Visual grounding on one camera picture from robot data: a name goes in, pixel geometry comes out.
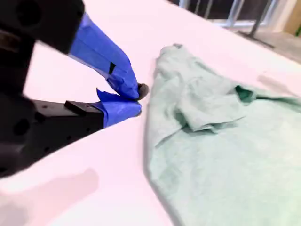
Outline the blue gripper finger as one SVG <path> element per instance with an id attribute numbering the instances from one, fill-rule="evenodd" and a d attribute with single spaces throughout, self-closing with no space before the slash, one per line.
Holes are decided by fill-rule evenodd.
<path id="1" fill-rule="evenodd" d="M 65 103 L 34 100 L 32 158 L 47 155 L 99 130 L 138 116 L 142 107 L 136 100 L 97 91 L 95 103 Z"/>
<path id="2" fill-rule="evenodd" d="M 126 53 L 89 17 L 81 0 L 35 0 L 35 39 L 101 74 L 120 96 L 141 100 L 149 92 L 139 83 Z"/>

